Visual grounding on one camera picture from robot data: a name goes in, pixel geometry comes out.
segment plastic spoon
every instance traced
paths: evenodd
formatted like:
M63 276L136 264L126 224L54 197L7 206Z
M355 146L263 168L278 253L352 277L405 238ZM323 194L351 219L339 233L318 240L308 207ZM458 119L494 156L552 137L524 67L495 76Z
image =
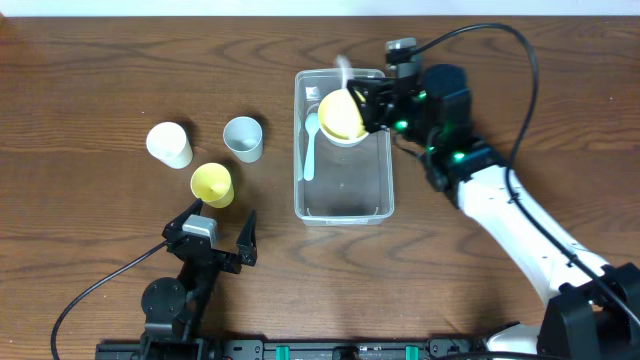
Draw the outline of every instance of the plastic spoon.
M309 134L307 156L304 160L304 179L306 181L311 181L313 180L313 177L315 175L316 134L318 133L318 130L320 130L320 121L318 120L318 114L309 114L309 116L307 116L307 120L304 122L304 128Z

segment yellow cup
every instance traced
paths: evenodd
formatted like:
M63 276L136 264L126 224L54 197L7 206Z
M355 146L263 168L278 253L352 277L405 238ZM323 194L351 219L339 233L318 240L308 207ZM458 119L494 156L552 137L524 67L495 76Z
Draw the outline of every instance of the yellow cup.
M204 164L191 176L191 192L210 206L227 207L233 201L231 174L220 164Z

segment cup inside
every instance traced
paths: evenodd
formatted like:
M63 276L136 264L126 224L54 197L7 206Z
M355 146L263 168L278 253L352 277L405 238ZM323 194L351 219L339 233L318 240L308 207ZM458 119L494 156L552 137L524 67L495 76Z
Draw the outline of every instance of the cup inside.
M147 150L158 159L171 159L180 154L187 143L184 129L172 122L160 123L147 135Z
M203 201L216 201L227 194L231 175L222 165L209 163L200 166L191 177L193 195Z
M229 121L222 137L233 151L251 151L262 141L262 127L254 119L242 116Z

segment black wire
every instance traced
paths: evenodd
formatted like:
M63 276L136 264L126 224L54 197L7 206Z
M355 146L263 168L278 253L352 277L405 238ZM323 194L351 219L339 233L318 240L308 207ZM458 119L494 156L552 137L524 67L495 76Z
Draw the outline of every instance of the black wire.
M534 355L524 353L514 353L506 351L485 351L485 352L470 352L454 355L446 355L437 358L437 360L467 360L467 359L511 359L511 360L568 360L567 358L548 356L548 355Z
M54 360L60 360L60 356L58 355L58 347L56 346L56 338L58 336L58 330L60 329L60 325L62 325L62 320L64 320L64 318L67 316L69 311L71 311L71 309L73 309L74 306L76 306L82 299L84 299L87 295L89 295L93 290L99 288L100 286L102 286L107 281L113 279L114 277L116 277L116 276L122 274L123 272L131 269L132 267L138 265L144 259L146 259L149 256L153 255L153 253L155 253L156 251L162 249L164 246L165 246L165 242L163 241L159 245L156 245L153 249L147 251L144 255L142 255L139 258L133 260L129 264L121 267L119 270L111 273L110 275L107 275L107 277L105 277L104 279L98 281L97 283L91 285L90 288L88 288L87 290L83 291L82 294L78 295L78 297L75 298L67 306L66 309L64 309L62 314L60 314L60 316L58 316L58 320L56 320L56 324L53 326L53 330L51 330L51 355L53 355L53 359Z
M513 148L511 149L511 156L509 156L509 162L507 163L507 166L504 171L504 180L506 183L507 191L509 192L509 196L511 197L513 202L516 204L516 206L520 209L520 212L522 212L522 214L527 218L527 220L529 220L529 222L531 222L531 224L542 235L544 235L547 238L547 240L549 240L549 242L553 244L553 246L555 246L558 249L558 251L560 251L564 256L566 256L569 259L568 266L570 266L571 264L574 264L575 266L577 266L578 269L580 269L589 278L591 278L591 280L593 280L594 284L596 284L596 286L599 287L604 292L605 296L610 301L615 303L616 306L618 306L625 314L627 314L627 316L629 316L629 319L631 319L634 323L636 323L640 327L640 319L638 319L638 317L631 311L631 309L629 309L629 307L613 292L613 290L611 290L611 288L607 284L605 284L596 273L594 273L589 267L587 267L582 262L582 260L578 258L578 256L575 253L565 248L555 237L553 237L553 235L551 235L542 225L540 225L540 223L538 223L538 221L527 211L524 205L522 205L522 203L520 202L520 199L518 198L518 193L516 193L513 190L513 187L511 186L511 177L509 175L513 170L513 163L515 162L516 155L518 154L518 150L520 149L520 144L522 143L522 139L524 139L524 135L527 132L527 129L529 128L529 123L533 118L533 110L536 106L536 101L538 98L538 87L539 87L538 58L536 57L535 51L533 50L533 47L531 46L531 44L529 44L529 41L527 40L527 38L525 38L524 35L522 35L522 33L520 33L518 30L508 25L499 24L499 23L481 23L481 24L465 26L463 28L454 30L448 34L445 34L433 40L427 45L424 45L419 49L416 49L415 51L413 51L408 55L402 55L402 57L403 58L405 56L411 57L435 45L438 45L439 43L447 39L450 39L456 35L460 35L467 31L487 29L487 28L504 30L512 34L513 36L515 36L520 42L520 44L526 50L527 56L529 57L529 62L531 63L531 70L532 70L531 71L532 72L531 101L529 102L527 115L525 116L524 122L522 123L522 127L520 128L520 133L518 134L518 137L516 138L516 141L513 144Z

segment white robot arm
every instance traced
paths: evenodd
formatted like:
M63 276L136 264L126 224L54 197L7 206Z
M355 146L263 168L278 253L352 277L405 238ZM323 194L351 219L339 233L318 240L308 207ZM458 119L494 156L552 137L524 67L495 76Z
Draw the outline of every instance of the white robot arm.
M529 279L542 302L560 294L560 286L580 286L591 281L584 272L568 264L560 253L510 201L504 167L493 165L471 175L458 186L458 206L489 232ZM573 251L598 276L607 261L589 251L567 233L522 187L511 172L511 184L520 202L562 245Z

